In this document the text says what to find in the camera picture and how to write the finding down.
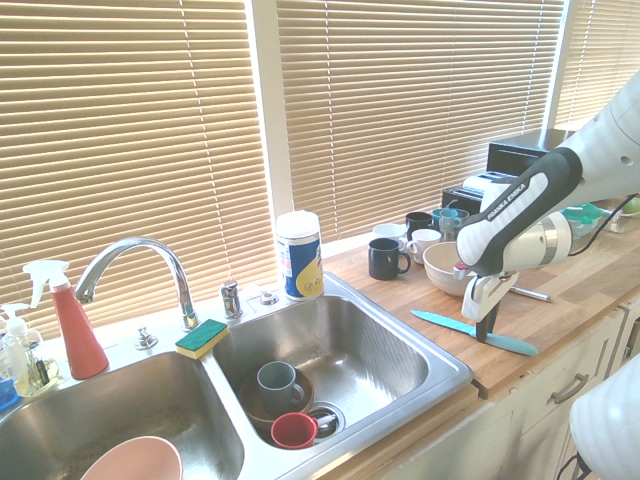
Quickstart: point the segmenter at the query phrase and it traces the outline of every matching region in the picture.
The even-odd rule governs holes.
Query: green sponge
[[[229,327],[226,324],[209,319],[178,340],[176,352],[197,360],[228,334]]]

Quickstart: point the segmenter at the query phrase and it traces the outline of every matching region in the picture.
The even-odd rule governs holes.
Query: spray nozzle
[[[27,263],[22,267],[22,271],[31,275],[33,282],[33,295],[31,297],[31,308],[36,308],[40,299],[44,286],[48,282],[49,288],[59,287],[69,282],[64,271],[69,268],[69,262],[62,260],[39,260],[37,262]]]

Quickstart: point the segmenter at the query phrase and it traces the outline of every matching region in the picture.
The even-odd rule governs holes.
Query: faucet
[[[111,265],[111,262],[122,253],[136,247],[148,247],[155,250],[167,263],[178,291],[178,302],[182,310],[182,330],[188,332],[196,328],[198,326],[198,317],[193,310],[193,301],[191,300],[191,293],[189,293],[189,284],[187,283],[187,274],[184,268],[182,268],[178,258],[167,246],[150,238],[124,238],[100,252],[85,269],[80,280],[78,280],[75,289],[76,298],[80,303],[92,302],[96,285],[104,271]]]

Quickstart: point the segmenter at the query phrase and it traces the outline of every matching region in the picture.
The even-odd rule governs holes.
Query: red cup
[[[308,448],[318,434],[315,418],[300,412],[285,413],[271,425],[271,438],[280,448]]]

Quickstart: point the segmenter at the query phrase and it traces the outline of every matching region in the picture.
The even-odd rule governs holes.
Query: window blinds
[[[640,69],[640,3],[575,2],[555,125],[578,129]]]
[[[67,260],[75,285],[132,235],[176,253],[196,301],[275,279],[241,0],[3,2],[0,59],[1,303],[29,302],[27,262]],[[94,325],[177,302],[143,248],[96,291]],[[24,317],[58,335],[49,294]]]
[[[296,209],[323,240],[403,221],[540,128],[562,0],[279,0]]]

